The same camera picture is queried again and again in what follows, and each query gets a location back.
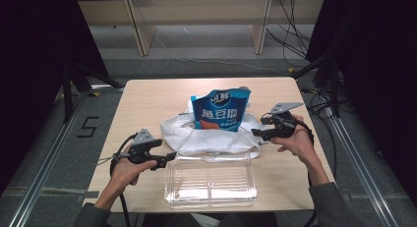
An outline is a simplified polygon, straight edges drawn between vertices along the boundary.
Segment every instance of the black cable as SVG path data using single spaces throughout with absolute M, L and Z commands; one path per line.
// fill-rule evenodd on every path
M 276 37 L 275 35 L 273 35 L 270 31 L 269 31 L 269 29 L 267 28 L 267 32 L 269 33 L 269 35 L 275 40 L 275 41 L 277 41 L 278 43 L 280 43 L 280 44 L 282 44 L 282 45 L 284 45 L 285 47 L 287 47 L 289 50 L 291 50 L 293 53 L 295 53 L 295 54 L 297 54 L 299 57 L 302 57 L 302 58 L 304 58 L 305 56 L 304 55 L 302 55 L 303 54 L 303 52 L 302 51 L 300 51 L 300 50 L 298 50 L 297 48 L 295 48 L 294 46 L 292 46 L 292 45 L 290 45 L 290 44 L 288 44 L 288 43 L 286 43 L 286 42 L 284 42 L 284 41 L 282 41 L 281 39 L 279 39 L 278 37 Z
M 295 27 L 295 16 L 294 16 L 294 8 L 295 8 L 295 0 L 291 0 L 291 18 L 288 16 L 288 13 L 287 13 L 287 11 L 285 10 L 285 8 L 284 8 L 284 6 L 283 6 L 283 4 L 282 4 L 282 1 L 281 0 L 279 0 L 279 3 L 280 3 L 280 5 L 281 5 L 281 8 L 282 8 L 282 10 L 284 11 L 284 14 L 285 14 L 285 16 L 286 16 L 286 18 L 287 18 L 287 20 L 288 20 L 288 22 L 289 22 L 289 26 L 288 26 L 288 30 L 287 30 L 287 34 L 290 32 L 289 31 L 289 28 L 290 27 L 292 27 L 293 29 L 294 29 L 294 31 L 295 31 L 295 35 L 297 36 L 297 41 L 298 41 L 298 44 L 299 44 L 299 46 L 300 46 L 300 48 L 301 48 L 301 51 L 304 53 L 304 50 L 303 50 L 303 47 L 307 50 L 307 47 L 306 47 L 306 45 L 304 44 L 304 41 L 301 39 L 301 36 L 300 35 L 302 35 L 303 37 L 307 37 L 306 35 L 304 35 L 303 33 L 301 33 L 298 29 L 297 29 L 297 27 Z
M 122 202 L 123 207 L 123 215 L 125 216 L 125 222 L 127 227 L 131 227 L 130 218 L 129 218 L 129 211 L 126 205 L 125 196 L 123 194 L 119 195 L 119 199 Z
M 113 159 L 111 160 L 111 164 L 110 164 L 110 176 L 113 174 L 113 170 L 114 170 L 114 167 L 116 167 L 116 164 L 117 164 L 117 162 L 120 160 L 120 158 L 119 158 L 119 155 L 120 155 L 120 152 L 122 152 L 122 149 L 125 147 L 125 145 L 126 145 L 126 143 L 128 143 L 128 141 L 130 141 L 130 140 L 132 140 L 132 139 L 134 139 L 135 138 L 135 136 L 137 135 L 138 133 L 136 133 L 136 134 L 134 134 L 134 135 L 131 135 L 131 136 L 129 136 L 123 143 L 122 143 L 122 145 L 119 147 L 119 149 L 117 150 L 117 152 L 115 152 L 115 153 L 113 153 Z M 123 196 L 123 194 L 120 194 L 119 195 L 119 199 L 120 199 L 120 201 L 122 202 L 122 207 L 123 207 L 123 214 L 124 214 L 124 216 L 125 216 L 125 222 L 126 222 L 126 226 L 127 227 L 131 227 L 131 224 L 130 224 L 130 219 L 129 219 L 129 211 L 128 211 L 128 207 L 127 207 L 127 205 L 126 205 L 126 201 L 125 201 L 125 197 Z

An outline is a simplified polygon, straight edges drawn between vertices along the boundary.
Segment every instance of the clear plastic container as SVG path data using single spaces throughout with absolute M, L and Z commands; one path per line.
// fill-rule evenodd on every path
M 165 199 L 172 208 L 251 205 L 257 196 L 246 150 L 179 150 L 167 168 Z

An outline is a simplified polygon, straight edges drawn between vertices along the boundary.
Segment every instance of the snack bag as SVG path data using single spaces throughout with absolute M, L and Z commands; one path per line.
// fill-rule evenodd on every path
M 251 91 L 245 88 L 215 89 L 207 96 L 191 97 L 196 129 L 237 132 Z

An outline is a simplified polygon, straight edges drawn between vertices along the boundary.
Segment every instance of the wooden table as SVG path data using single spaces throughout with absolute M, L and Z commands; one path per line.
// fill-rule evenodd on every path
M 222 78 L 222 79 L 175 79 L 129 81 L 119 102 L 100 158 L 111 156 L 122 142 L 141 128 L 147 128 L 156 139 L 163 139 L 160 122 L 184 112 L 191 95 L 206 95 L 212 89 L 227 89 L 246 86 L 251 90 L 250 106 L 246 112 L 260 118 L 276 102 L 303 101 L 299 88 L 292 78 Z M 300 106 L 291 110 L 304 117 L 313 130 L 307 108 Z M 333 180 L 320 141 L 316 137 L 315 148 L 329 178 Z M 278 145 L 267 143 L 262 154 L 252 161 L 258 195 L 251 206 L 229 206 L 215 211 L 276 211 L 313 209 L 308 192 L 307 169 L 291 152 L 278 153 Z M 153 148 L 152 154 L 165 155 L 172 149 L 164 142 Z M 97 166 L 89 185 L 89 191 L 102 191 L 106 186 L 110 162 Z M 167 170 L 146 171 L 139 184 L 125 191 L 128 209 L 131 212 L 196 212 L 213 209 L 172 209 L 164 198 Z M 120 201 L 112 211 L 121 212 Z

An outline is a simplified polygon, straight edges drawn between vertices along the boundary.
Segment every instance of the white plastic bag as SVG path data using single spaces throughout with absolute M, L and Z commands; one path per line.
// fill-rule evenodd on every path
M 192 113 L 178 115 L 160 124 L 162 136 L 168 145 L 182 154 L 211 152 L 239 153 L 250 150 L 251 158 L 261 154 L 262 138 L 253 136 L 251 129 L 266 127 L 249 114 L 245 114 L 238 132 L 222 130 L 195 130 Z

